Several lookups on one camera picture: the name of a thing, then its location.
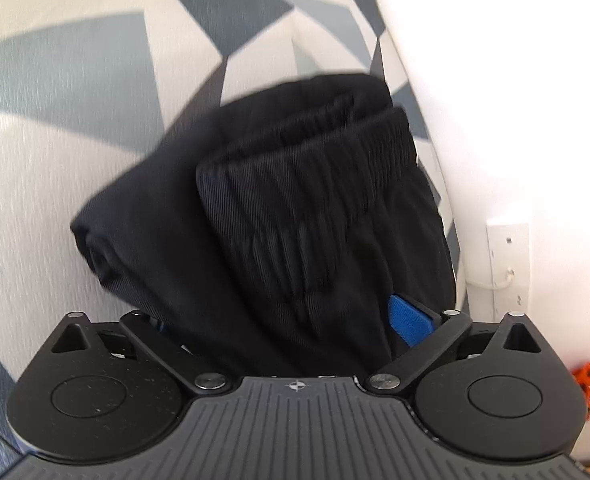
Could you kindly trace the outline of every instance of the metal screw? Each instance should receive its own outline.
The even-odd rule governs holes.
[[[375,374],[369,380],[370,385],[377,390],[393,390],[402,383],[399,377],[391,374]]]
[[[195,386],[202,390],[219,390],[226,385],[226,378],[222,374],[207,373],[195,377]]]

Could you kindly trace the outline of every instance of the black pants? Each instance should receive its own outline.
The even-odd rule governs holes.
[[[320,76],[175,132],[73,221],[108,288],[237,374],[364,376],[404,345],[387,304],[451,308],[454,278],[385,83]]]

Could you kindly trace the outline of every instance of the circular pad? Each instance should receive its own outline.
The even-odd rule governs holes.
[[[53,405],[62,413],[90,418],[110,413],[126,398],[119,381],[104,376],[74,377],[61,383],[52,395]]]
[[[541,404],[539,389],[524,379],[505,375],[484,377],[470,385],[468,399],[480,412],[500,418],[517,418]]]

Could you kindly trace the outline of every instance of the crosshair marking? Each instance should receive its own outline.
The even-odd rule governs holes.
[[[303,390],[305,387],[307,387],[308,385],[306,383],[303,383],[302,381],[295,381],[293,383],[290,383],[288,385],[288,387],[291,390],[295,390],[296,392],[298,392],[299,390]]]

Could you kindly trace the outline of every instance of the wall socket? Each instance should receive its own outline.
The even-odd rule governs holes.
[[[494,290],[493,314],[499,322],[511,310],[528,313],[530,299],[530,226],[527,223],[486,225],[493,284],[504,283],[508,269],[515,273],[510,286]]]

